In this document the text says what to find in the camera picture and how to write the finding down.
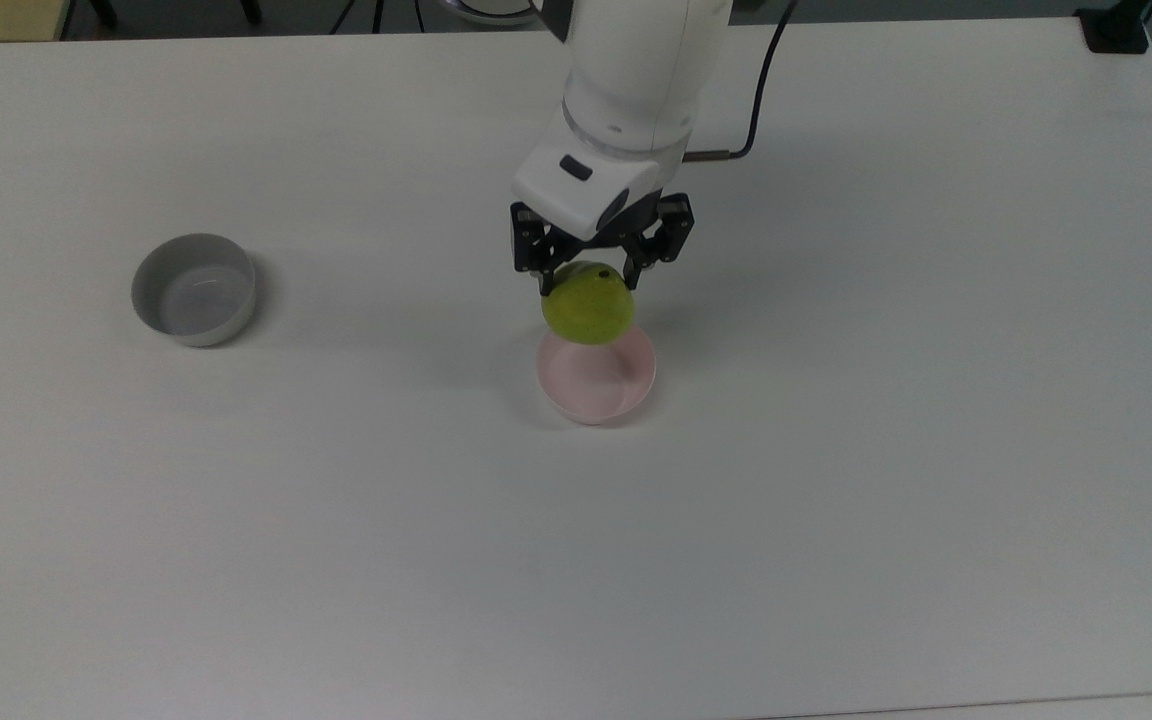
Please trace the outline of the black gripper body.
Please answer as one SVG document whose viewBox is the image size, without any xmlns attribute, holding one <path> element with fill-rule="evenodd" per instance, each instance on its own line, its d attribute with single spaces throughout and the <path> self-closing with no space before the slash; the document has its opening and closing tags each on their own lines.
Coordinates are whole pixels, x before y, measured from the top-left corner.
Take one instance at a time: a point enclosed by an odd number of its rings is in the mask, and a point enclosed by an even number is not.
<svg viewBox="0 0 1152 720">
<path fill-rule="evenodd" d="M 621 249 L 641 263 L 657 263 L 657 242 L 649 237 L 649 229 L 659 220 L 659 194 L 649 194 L 605 223 L 589 241 L 579 243 L 576 258 L 585 259 L 590 252 Z"/>
</svg>

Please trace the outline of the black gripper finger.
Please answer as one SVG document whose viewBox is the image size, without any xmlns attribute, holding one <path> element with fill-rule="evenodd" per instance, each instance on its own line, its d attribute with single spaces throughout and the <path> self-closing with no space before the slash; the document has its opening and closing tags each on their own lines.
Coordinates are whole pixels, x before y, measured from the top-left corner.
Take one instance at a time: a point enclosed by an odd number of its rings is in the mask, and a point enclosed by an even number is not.
<svg viewBox="0 0 1152 720">
<path fill-rule="evenodd" d="M 511 204 L 511 256 L 515 270 L 538 279 L 540 296 L 556 287 L 556 273 L 577 256 L 577 240 L 547 222 L 525 202 Z"/>
<path fill-rule="evenodd" d="M 685 247 L 685 240 L 689 238 L 694 228 L 695 217 L 689 196 L 685 194 L 659 194 L 659 204 L 657 206 L 659 220 L 649 229 L 649 237 L 655 241 L 655 249 L 659 252 L 658 262 L 641 263 L 639 258 L 626 253 L 622 276 L 630 291 L 637 290 L 637 286 L 641 282 L 641 274 L 645 270 L 653 268 L 659 263 L 676 262 L 682 249 Z"/>
</svg>

